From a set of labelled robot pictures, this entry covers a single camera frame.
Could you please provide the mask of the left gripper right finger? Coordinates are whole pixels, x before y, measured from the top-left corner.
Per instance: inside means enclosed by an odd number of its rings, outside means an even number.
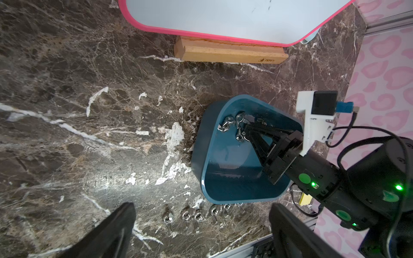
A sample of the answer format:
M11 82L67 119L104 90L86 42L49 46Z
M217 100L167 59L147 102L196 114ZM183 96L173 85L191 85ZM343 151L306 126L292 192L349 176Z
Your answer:
M341 257L285 206L274 203L269 221L273 234L274 258Z

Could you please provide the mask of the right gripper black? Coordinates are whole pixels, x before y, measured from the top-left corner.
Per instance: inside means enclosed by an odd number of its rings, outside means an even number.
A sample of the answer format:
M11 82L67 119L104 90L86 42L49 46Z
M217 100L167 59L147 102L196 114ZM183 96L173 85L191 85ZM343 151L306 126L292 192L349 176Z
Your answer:
M250 123L244 132L272 184L287 176L304 193L322 202L342 182L339 169L327 159L312 150L301 155L301 131Z

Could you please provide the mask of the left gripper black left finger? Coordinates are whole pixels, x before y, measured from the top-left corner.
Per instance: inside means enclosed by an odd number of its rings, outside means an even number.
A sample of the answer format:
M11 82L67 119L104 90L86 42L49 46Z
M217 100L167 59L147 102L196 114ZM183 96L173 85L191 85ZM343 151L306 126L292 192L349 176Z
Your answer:
M130 245L135 220L134 204L125 202L60 257L124 258Z

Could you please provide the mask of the teal plastic storage box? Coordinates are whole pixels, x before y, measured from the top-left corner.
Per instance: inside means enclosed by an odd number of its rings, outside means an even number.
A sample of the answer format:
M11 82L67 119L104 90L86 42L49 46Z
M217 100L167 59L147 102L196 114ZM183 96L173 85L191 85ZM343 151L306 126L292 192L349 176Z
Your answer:
M236 139L235 125L226 132L218 130L226 117L241 111L277 128L303 131L298 119L250 95L210 104L197 132L191 168L204 197L213 204L275 201L290 185L287 176L271 184L252 145Z

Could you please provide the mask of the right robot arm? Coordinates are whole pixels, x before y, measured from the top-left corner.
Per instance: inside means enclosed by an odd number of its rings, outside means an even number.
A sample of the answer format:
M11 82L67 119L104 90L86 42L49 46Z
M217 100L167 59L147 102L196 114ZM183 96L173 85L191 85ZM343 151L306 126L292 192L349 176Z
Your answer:
M341 220L367 230L359 251L366 258L413 255L413 141L390 132L344 148L336 163L309 150L303 134L251 123L243 136L271 183L287 176Z

